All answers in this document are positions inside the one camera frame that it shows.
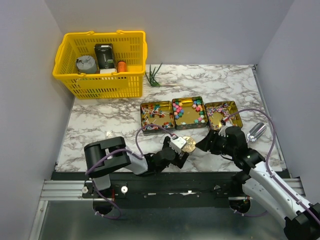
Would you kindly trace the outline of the round jar lid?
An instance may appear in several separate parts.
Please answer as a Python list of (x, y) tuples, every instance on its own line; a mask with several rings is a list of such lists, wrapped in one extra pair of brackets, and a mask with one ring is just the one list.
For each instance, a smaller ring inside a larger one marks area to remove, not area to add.
[(192, 153), (196, 149), (196, 141), (191, 136), (183, 136), (182, 138), (186, 141), (182, 151), (189, 154)]

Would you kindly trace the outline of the tin of rainbow lollipops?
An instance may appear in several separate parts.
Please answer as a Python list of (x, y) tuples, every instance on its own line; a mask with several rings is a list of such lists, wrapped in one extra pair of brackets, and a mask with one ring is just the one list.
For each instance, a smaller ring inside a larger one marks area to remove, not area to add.
[(208, 102), (204, 105), (210, 130), (220, 130), (223, 126), (221, 120), (238, 111), (235, 101)]

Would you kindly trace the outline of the tin of star candies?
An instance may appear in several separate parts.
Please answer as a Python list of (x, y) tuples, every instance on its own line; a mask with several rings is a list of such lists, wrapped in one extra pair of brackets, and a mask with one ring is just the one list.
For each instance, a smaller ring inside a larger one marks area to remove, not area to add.
[(171, 101), (176, 130), (204, 128), (208, 124), (201, 96), (174, 98)]

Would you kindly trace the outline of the tin of dark lollipops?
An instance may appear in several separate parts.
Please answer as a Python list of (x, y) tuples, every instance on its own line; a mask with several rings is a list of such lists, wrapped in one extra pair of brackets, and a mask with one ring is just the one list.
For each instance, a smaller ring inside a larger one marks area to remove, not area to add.
[(140, 104), (140, 123), (145, 135), (158, 134), (162, 128), (173, 132), (175, 129), (174, 112), (170, 101), (144, 102)]

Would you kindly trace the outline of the silver metal scoop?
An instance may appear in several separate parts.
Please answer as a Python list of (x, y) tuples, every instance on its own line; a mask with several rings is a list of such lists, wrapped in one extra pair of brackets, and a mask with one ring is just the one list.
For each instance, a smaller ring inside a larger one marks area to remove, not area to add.
[(263, 122), (258, 122), (247, 134), (246, 142), (256, 142), (266, 131), (267, 126)]

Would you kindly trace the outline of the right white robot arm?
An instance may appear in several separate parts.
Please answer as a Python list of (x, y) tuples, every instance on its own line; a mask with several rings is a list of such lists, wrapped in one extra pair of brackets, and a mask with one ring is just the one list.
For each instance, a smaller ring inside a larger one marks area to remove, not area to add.
[(289, 240), (320, 238), (320, 205), (312, 204), (286, 183), (256, 150), (248, 147), (246, 136), (237, 126), (210, 130), (195, 145), (213, 155), (228, 155), (240, 169), (233, 176), (230, 191), (250, 196), (282, 226)]

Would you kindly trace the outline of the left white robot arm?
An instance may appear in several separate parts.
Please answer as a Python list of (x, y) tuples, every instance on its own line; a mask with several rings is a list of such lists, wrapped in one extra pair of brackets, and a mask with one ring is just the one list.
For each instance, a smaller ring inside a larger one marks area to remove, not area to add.
[(157, 153), (138, 155), (130, 150), (123, 137), (90, 143), (84, 147), (86, 175), (92, 179), (93, 191), (101, 198), (111, 191), (110, 174), (122, 168), (136, 176), (162, 172), (169, 165), (182, 168), (191, 151), (186, 137), (165, 137)]

